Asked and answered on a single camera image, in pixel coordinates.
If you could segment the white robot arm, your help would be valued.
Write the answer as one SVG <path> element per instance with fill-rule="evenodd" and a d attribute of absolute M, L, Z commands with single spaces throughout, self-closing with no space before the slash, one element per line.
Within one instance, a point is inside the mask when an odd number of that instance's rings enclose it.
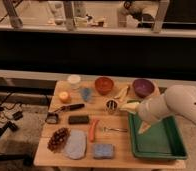
<path fill-rule="evenodd" d="M 123 104 L 120 110 L 139 116 L 142 120 L 140 133 L 173 115 L 180 115 L 196 125 L 196 86 L 173 85 L 161 95 Z"/>

